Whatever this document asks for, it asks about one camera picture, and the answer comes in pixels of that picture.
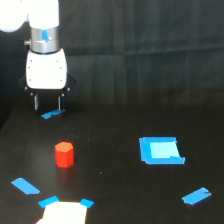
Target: blue square marker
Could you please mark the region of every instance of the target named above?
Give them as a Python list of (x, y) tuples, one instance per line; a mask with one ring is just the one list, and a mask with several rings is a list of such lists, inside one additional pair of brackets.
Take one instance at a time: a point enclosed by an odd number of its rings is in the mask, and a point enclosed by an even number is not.
[(82, 199), (80, 204), (86, 206), (87, 208), (90, 208), (94, 204), (94, 202), (93, 201), (89, 201), (87, 199)]
[(141, 160), (146, 164), (184, 164), (174, 137), (144, 137), (139, 139)]

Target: white square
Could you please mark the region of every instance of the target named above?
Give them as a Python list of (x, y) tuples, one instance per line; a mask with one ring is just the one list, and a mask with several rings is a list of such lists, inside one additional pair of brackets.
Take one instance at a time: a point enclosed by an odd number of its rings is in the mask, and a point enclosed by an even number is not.
[(74, 202), (55, 202), (46, 206), (43, 220), (49, 224), (85, 224), (87, 207)]

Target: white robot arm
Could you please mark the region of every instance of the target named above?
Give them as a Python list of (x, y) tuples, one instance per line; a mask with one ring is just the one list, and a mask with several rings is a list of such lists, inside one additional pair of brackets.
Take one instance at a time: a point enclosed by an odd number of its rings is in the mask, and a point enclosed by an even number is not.
[(26, 61), (27, 88), (65, 88), (67, 63), (59, 42), (58, 0), (0, 0), (1, 31), (14, 32), (24, 22), (29, 22), (31, 28), (31, 39), (24, 42), (30, 46)]

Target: black table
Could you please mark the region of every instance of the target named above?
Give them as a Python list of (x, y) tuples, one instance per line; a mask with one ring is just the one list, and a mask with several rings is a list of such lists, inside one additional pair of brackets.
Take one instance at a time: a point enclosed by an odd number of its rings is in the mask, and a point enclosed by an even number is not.
[[(0, 132), (0, 222), (32, 224), (38, 202), (94, 201), (86, 224), (219, 224), (224, 221), (224, 110), (73, 105), (48, 120), (18, 103)], [(141, 162), (139, 138), (177, 138), (185, 165)], [(70, 141), (75, 165), (58, 169), (54, 146)], [(25, 195), (24, 178), (41, 192)], [(181, 198), (201, 187), (212, 197), (195, 206)]]

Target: blue tape marker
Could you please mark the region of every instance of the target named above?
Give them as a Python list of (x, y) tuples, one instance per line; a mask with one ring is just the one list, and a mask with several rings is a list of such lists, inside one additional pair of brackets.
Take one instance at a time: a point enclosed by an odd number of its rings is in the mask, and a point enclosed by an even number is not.
[(140, 139), (146, 142), (176, 142), (177, 143), (177, 140), (175, 137), (143, 137)]
[(182, 198), (185, 204), (194, 205), (195, 203), (211, 196), (211, 193), (205, 188), (201, 188)]
[(90, 208), (94, 204), (94, 202), (93, 201), (89, 201), (87, 199), (82, 199), (80, 204), (86, 206), (87, 208)]
[(184, 164), (185, 158), (179, 156), (174, 137), (140, 138), (141, 161), (146, 164)]
[(20, 189), (25, 194), (39, 194), (40, 191), (33, 185), (25, 181), (23, 178), (18, 178), (11, 182), (14, 186)]
[(43, 201), (38, 202), (41, 208), (45, 208), (47, 205), (53, 204), (54, 202), (59, 201), (56, 196), (45, 199)]
[(53, 110), (53, 111), (51, 111), (51, 112), (49, 112), (49, 113), (46, 113), (46, 114), (43, 114), (43, 115), (41, 115), (44, 119), (48, 119), (48, 118), (50, 118), (51, 117), (51, 115), (57, 115), (57, 114), (61, 114), (61, 113), (63, 113), (63, 112), (65, 112), (65, 110)]
[(42, 39), (48, 40), (47, 30), (42, 30)]

